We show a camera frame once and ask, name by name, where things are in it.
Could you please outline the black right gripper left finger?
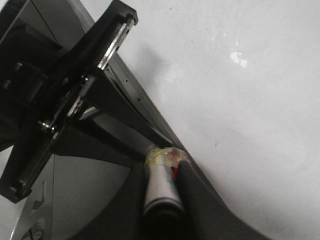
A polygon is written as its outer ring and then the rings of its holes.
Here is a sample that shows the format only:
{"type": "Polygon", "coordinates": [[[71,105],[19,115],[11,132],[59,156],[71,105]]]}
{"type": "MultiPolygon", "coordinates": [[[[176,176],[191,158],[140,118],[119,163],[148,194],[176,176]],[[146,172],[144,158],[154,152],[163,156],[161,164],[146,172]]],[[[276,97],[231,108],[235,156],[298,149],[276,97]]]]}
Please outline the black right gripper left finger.
{"type": "Polygon", "coordinates": [[[146,192],[144,165],[135,163],[108,206],[71,240],[138,240],[146,192]]]}

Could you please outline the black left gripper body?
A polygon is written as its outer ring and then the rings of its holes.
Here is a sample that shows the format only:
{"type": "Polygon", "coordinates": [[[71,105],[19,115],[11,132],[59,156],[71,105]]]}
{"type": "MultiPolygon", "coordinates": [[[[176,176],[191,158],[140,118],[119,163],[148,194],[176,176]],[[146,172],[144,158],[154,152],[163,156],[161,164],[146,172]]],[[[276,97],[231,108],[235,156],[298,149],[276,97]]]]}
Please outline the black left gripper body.
{"type": "Polygon", "coordinates": [[[0,10],[0,148],[12,147],[0,193],[28,197],[67,123],[81,121],[88,71],[103,72],[138,22],[114,0],[84,31],[67,0],[7,0],[0,10]]]}

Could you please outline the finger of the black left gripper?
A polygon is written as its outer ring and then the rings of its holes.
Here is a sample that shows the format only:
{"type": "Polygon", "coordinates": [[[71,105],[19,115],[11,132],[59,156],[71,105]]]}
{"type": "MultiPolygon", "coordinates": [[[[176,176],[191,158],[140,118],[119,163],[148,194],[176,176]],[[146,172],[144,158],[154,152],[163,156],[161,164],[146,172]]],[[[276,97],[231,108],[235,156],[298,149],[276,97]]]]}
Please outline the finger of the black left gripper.
{"type": "Polygon", "coordinates": [[[59,156],[81,157],[131,168],[146,157],[104,130],[93,120],[66,123],[52,145],[59,156]]]}
{"type": "Polygon", "coordinates": [[[155,145],[166,148],[172,141],[153,127],[100,69],[87,72],[89,86],[82,98],[93,107],[135,130],[155,145]]]}

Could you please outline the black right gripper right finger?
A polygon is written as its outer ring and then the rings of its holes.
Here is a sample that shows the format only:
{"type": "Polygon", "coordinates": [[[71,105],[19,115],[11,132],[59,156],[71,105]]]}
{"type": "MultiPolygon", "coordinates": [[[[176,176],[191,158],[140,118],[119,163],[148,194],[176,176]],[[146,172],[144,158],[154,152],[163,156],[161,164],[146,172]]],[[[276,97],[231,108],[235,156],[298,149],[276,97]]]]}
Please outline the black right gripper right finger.
{"type": "Polygon", "coordinates": [[[268,239],[235,216],[219,195],[202,181],[190,162],[179,163],[175,182],[191,232],[197,240],[268,239]]]}

